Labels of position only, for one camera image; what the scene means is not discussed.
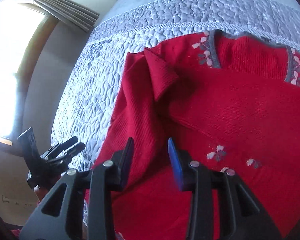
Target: ribbed red fabric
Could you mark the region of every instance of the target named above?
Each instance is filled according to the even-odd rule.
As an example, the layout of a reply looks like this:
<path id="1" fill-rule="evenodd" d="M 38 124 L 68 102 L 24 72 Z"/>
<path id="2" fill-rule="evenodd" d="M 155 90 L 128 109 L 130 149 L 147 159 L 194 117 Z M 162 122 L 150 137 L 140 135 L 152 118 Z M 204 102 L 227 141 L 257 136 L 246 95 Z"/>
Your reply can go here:
<path id="1" fill-rule="evenodd" d="M 115 229 L 126 240 L 185 238 L 191 194 L 173 181 L 166 147 L 173 137 L 208 168 L 235 169 L 284 236 L 300 218 L 300 87 L 283 82 L 287 54 L 250 37 L 218 37 L 225 67 L 209 68 L 198 41 L 202 34 L 191 34 L 127 55 L 94 164 L 134 138 L 128 186 L 113 194 Z M 215 223 L 215 238 L 218 230 Z"/>

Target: red garment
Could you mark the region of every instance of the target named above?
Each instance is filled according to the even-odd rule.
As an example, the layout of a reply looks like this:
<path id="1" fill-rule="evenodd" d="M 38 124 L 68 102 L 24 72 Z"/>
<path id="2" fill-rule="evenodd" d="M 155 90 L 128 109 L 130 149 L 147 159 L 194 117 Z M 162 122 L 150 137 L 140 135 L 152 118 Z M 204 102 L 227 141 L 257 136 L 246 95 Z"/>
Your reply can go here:
<path id="1" fill-rule="evenodd" d="M 285 236 L 300 218 L 300 53 L 220 31 L 128 53 L 94 167 L 129 136 L 128 186 L 113 194 L 126 240 L 185 239 L 191 193 L 173 181 L 169 137 L 210 169 L 233 168 Z"/>

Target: bright window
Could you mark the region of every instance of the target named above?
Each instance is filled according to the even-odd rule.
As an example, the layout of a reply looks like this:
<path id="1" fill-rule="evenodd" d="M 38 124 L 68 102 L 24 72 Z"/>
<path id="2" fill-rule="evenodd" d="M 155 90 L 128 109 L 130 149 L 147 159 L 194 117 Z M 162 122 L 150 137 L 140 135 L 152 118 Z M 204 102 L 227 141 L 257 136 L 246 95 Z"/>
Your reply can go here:
<path id="1" fill-rule="evenodd" d="M 16 106 L 17 73 L 26 47 L 44 14 L 4 1 L 0 4 L 0 136 L 12 132 Z"/>

